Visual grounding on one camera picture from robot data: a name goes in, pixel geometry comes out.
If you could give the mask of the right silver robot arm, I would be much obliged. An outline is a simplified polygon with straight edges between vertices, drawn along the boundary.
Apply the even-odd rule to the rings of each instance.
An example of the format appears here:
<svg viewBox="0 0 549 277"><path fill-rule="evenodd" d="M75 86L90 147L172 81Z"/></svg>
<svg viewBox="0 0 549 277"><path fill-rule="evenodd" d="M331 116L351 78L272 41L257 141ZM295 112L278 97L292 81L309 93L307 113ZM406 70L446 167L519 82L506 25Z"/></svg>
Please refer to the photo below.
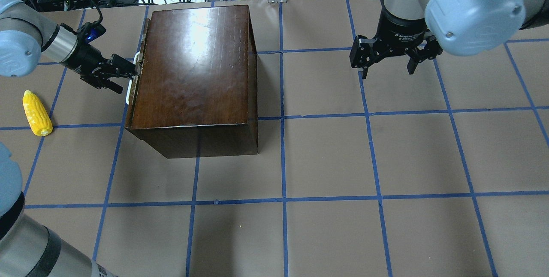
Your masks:
<svg viewBox="0 0 549 277"><path fill-rule="evenodd" d="M408 74L446 52L472 56L492 50L517 31L548 24L548 0L378 0L374 37L358 35L350 52L362 79L373 64L408 56Z"/></svg>

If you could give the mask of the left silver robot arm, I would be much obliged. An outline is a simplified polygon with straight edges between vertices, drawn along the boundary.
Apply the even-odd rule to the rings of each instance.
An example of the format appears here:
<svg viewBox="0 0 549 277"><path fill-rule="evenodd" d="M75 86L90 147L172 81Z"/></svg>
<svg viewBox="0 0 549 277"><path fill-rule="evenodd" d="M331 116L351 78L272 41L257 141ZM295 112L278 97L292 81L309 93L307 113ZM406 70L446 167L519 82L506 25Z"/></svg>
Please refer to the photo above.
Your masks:
<svg viewBox="0 0 549 277"><path fill-rule="evenodd" d="M90 44L105 32L102 18L86 22L75 31L21 0L0 0L1 75L29 75L46 56L76 72L88 85L120 94L122 86L112 78L132 79L137 75L136 66L117 54L104 58Z"/></svg>

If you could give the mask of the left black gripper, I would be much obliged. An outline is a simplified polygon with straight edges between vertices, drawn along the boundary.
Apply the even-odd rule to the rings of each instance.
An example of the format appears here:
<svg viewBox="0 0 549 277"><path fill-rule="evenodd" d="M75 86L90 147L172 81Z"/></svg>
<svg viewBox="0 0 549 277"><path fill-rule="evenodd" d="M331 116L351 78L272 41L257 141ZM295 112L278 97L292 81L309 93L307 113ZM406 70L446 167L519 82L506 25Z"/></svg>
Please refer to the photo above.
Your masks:
<svg viewBox="0 0 549 277"><path fill-rule="evenodd" d="M77 44L73 53L64 61L64 66L76 72L80 79L91 86L101 86L122 94L124 88L108 79L103 73L115 78L132 79L138 73L136 65L125 58L112 54L105 59L101 52L89 44Z"/></svg>

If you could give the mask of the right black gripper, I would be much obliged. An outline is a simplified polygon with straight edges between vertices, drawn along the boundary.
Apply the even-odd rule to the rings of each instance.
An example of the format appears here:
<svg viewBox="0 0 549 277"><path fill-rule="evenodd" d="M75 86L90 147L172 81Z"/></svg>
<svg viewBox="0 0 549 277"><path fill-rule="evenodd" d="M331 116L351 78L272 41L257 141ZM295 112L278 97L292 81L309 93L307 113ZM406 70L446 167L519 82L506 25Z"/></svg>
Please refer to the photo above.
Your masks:
<svg viewBox="0 0 549 277"><path fill-rule="evenodd" d="M350 51L352 68L362 69L362 80L368 69L389 57L409 56L408 74L413 75L418 64L433 60L443 49L437 38L427 28L425 20L402 19L386 9L381 11L376 35L372 39L354 37Z"/></svg>

